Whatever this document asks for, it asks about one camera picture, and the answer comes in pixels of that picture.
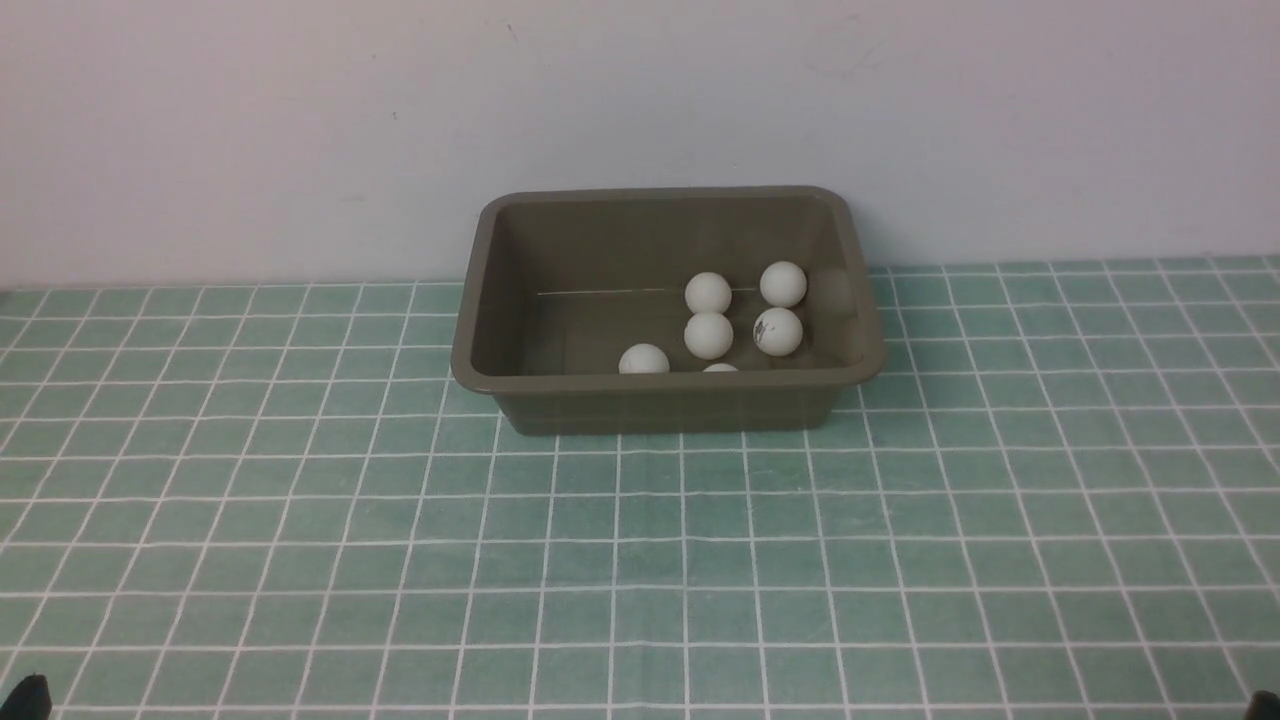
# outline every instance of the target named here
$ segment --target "black object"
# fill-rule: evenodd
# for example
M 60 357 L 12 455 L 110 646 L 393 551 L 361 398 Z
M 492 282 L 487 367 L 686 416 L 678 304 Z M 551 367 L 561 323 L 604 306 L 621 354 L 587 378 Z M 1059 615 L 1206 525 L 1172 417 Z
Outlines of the black object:
M 0 705 L 0 720 L 49 720 L 54 700 L 44 675 L 27 675 Z
M 1280 720 L 1280 697 L 1266 691 L 1253 693 L 1244 720 Z

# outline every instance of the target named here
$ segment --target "white wall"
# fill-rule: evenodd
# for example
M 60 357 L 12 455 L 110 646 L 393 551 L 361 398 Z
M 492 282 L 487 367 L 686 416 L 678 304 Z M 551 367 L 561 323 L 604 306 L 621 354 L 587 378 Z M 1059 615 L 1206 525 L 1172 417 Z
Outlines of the white wall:
M 1280 3 L 0 3 L 0 286 L 454 278 L 506 192 L 762 183 L 874 261 L 1275 251 Z

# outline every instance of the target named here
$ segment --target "olive green plastic tub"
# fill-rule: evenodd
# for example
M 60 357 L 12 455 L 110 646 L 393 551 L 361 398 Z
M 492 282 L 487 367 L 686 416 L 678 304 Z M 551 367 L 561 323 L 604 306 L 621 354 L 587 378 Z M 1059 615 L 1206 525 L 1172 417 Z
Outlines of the olive green plastic tub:
M 800 347 L 751 341 L 768 307 L 760 273 L 790 260 L 809 292 Z M 684 288 L 719 273 L 733 288 L 733 345 L 703 373 L 685 348 Z M 618 374 L 622 352 L 657 345 L 671 373 Z M 800 429 L 841 388 L 884 364 L 884 338 L 849 206 L 818 187 L 531 192 L 480 215 L 453 346 L 462 387 L 493 395 L 524 434 Z

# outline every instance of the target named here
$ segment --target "dirty ping pong ball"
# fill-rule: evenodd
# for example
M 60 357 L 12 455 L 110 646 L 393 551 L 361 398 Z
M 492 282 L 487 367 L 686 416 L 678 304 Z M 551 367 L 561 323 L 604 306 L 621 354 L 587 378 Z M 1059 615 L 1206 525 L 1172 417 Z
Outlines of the dirty ping pong ball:
M 703 360 L 714 360 L 733 345 L 733 325 L 719 313 L 699 313 L 685 325 L 685 347 Z
M 632 345 L 622 354 L 622 359 L 618 360 L 618 372 L 623 375 L 666 373 L 669 370 L 671 361 L 667 360 L 667 354 L 660 347 L 649 345 L 648 342 Z
M 783 357 L 795 352 L 804 338 L 800 318 L 786 307 L 769 307 L 755 319 L 751 338 L 765 355 Z
M 716 273 L 698 273 L 694 279 L 685 286 L 685 305 L 690 313 L 723 313 L 728 310 L 728 302 L 733 297 L 733 291 L 728 283 Z
M 804 270 L 795 263 L 781 260 L 764 269 L 760 275 L 760 295 L 774 307 L 791 307 L 804 297 L 809 283 Z

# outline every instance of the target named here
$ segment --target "green tiled floor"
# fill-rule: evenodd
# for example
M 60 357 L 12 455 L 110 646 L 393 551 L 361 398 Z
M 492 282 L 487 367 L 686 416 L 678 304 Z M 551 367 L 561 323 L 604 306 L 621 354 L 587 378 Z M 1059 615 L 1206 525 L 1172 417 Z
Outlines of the green tiled floor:
M 1280 259 L 881 269 L 809 433 L 524 438 L 453 284 L 0 293 L 63 717 L 1148 720 L 1280 688 Z

